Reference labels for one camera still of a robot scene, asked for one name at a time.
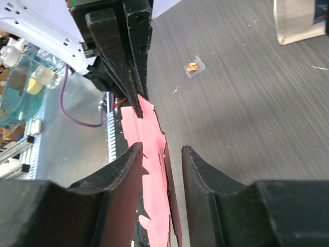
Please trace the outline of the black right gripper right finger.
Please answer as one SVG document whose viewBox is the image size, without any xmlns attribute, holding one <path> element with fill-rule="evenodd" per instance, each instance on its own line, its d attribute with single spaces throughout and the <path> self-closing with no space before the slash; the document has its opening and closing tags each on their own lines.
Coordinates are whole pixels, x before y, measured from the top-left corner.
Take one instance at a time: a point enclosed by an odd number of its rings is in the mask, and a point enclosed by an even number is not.
<svg viewBox="0 0 329 247">
<path fill-rule="evenodd" d="M 328 246 L 327 180 L 244 185 L 182 148 L 192 246 Z"/>
</svg>

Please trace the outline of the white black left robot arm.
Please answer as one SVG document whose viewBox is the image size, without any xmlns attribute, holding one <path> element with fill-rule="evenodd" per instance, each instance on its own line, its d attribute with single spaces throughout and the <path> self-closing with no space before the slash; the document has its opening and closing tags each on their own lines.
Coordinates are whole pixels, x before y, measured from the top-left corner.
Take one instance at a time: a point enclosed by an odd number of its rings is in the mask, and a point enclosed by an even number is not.
<svg viewBox="0 0 329 247">
<path fill-rule="evenodd" d="M 125 97 L 142 117 L 152 10 L 152 1 L 1 1 L 1 29 Z"/>
</svg>

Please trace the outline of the pink paper box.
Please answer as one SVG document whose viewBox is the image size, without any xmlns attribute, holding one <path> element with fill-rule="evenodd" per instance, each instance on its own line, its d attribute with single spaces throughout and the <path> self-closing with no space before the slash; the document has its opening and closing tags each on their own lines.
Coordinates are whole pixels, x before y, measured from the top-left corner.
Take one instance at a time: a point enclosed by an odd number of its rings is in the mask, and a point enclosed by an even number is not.
<svg viewBox="0 0 329 247">
<path fill-rule="evenodd" d="M 138 96 L 143 117 L 132 107 L 122 107 L 124 139 L 131 146 L 142 143 L 142 177 L 137 216 L 137 232 L 143 246 L 172 246 L 175 237 L 182 245 L 182 230 L 173 182 L 167 139 L 155 107 Z"/>
</svg>

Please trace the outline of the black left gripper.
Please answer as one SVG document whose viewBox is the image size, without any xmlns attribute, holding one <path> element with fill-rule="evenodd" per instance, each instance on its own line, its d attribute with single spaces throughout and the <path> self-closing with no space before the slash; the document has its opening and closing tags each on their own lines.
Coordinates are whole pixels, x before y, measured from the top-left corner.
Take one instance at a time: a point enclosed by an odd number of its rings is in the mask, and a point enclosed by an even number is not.
<svg viewBox="0 0 329 247">
<path fill-rule="evenodd" d="M 67 5 L 82 35 L 81 46 L 85 57 L 95 59 L 93 64 L 87 66 L 86 78 L 101 91 L 126 97 L 137 117 L 142 118 L 137 93 L 145 99 L 149 98 L 147 66 L 152 36 L 150 2 L 67 1 Z"/>
</svg>

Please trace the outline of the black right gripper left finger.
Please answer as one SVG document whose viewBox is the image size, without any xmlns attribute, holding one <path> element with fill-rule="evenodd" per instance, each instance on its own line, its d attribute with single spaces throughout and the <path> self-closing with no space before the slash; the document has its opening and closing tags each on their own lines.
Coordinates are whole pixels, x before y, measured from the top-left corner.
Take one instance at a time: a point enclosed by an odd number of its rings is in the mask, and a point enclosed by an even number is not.
<svg viewBox="0 0 329 247">
<path fill-rule="evenodd" d="M 1 181 L 1 246 L 129 246 L 142 174 L 142 143 L 62 187 Z"/>
</svg>

